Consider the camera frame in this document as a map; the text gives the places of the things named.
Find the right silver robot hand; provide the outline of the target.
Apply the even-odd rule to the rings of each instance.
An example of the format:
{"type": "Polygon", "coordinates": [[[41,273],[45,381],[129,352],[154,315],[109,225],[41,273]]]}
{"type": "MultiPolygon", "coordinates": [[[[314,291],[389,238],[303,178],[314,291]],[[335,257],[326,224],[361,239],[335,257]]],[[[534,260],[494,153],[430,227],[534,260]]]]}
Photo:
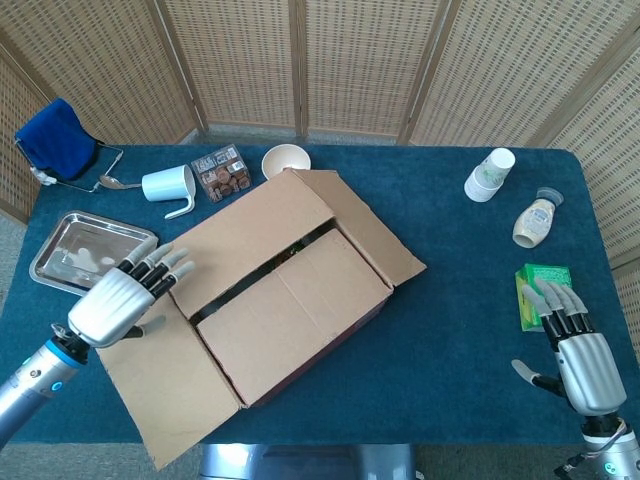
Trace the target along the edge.
{"type": "Polygon", "coordinates": [[[529,384],[565,398],[585,417],[617,412],[627,393],[611,348],[585,304],[567,285],[540,277],[534,283],[524,286],[522,293],[541,319],[559,376],[543,375],[519,359],[511,361],[512,368],[529,384]]]}

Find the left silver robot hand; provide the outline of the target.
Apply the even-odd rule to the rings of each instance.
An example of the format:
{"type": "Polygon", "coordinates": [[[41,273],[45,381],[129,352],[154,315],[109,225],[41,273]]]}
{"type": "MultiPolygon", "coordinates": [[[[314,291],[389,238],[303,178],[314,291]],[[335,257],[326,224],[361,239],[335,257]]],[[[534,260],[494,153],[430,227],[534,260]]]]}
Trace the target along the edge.
{"type": "Polygon", "coordinates": [[[147,239],[111,268],[70,310],[68,326],[92,348],[131,335],[139,319],[195,268],[189,250],[147,239]]]}

